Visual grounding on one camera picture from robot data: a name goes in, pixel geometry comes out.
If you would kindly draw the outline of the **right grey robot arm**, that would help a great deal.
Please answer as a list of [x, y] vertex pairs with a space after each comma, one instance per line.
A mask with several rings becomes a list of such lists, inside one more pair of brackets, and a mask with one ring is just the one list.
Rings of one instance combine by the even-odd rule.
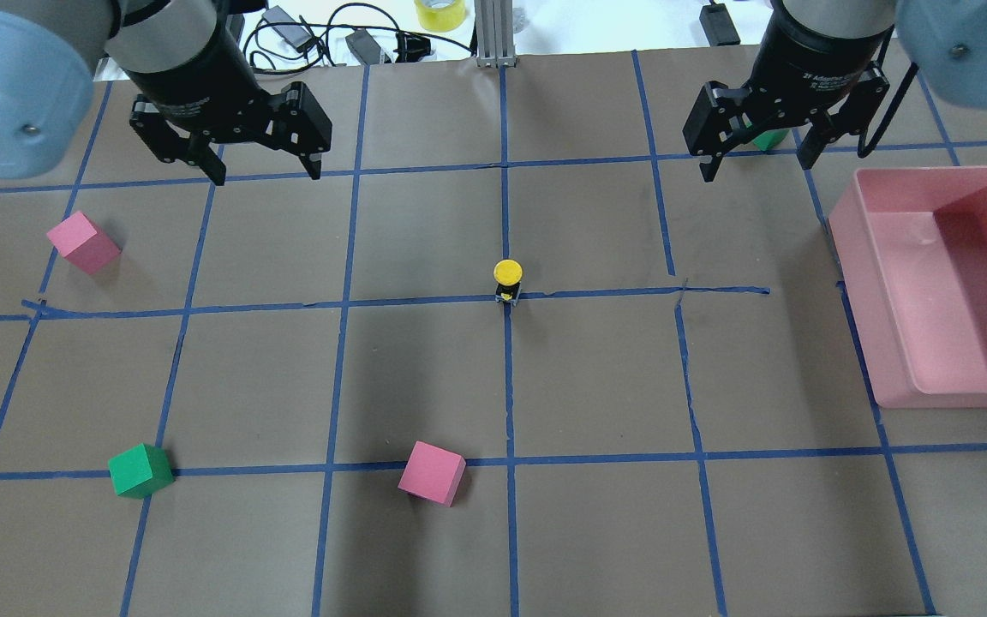
[[708, 81], [682, 134], [704, 181], [737, 146], [771, 130], [807, 128], [810, 169], [827, 145], [858, 138], [865, 158], [917, 75], [937, 97], [987, 109], [987, 1], [775, 1], [739, 87]]

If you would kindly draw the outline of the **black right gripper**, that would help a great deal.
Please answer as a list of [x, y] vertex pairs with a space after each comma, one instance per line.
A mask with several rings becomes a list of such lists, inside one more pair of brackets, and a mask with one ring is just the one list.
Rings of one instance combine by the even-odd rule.
[[846, 135], [861, 136], [888, 95], [878, 54], [892, 28], [869, 38], [838, 39], [798, 25], [771, 25], [747, 81], [704, 83], [682, 128], [706, 183], [738, 146], [769, 129], [807, 126], [798, 148], [803, 171]]

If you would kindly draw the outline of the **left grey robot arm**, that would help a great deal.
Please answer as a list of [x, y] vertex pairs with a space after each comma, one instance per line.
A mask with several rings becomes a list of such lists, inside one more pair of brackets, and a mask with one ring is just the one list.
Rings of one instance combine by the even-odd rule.
[[230, 18], [264, 1], [0, 1], [0, 178], [63, 159], [109, 58], [140, 90], [130, 128], [161, 163], [223, 186], [215, 145], [255, 143], [298, 157], [319, 179], [332, 121], [305, 83], [260, 87]]

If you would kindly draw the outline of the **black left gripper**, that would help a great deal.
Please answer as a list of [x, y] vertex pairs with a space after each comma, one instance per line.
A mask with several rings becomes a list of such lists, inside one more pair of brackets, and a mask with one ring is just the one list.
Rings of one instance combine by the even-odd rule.
[[262, 89], [230, 35], [214, 34], [183, 65], [130, 71], [129, 79], [140, 89], [129, 126], [162, 163], [196, 165], [223, 187], [227, 167], [211, 145], [257, 143], [297, 156], [310, 179], [321, 179], [332, 120], [304, 82]]

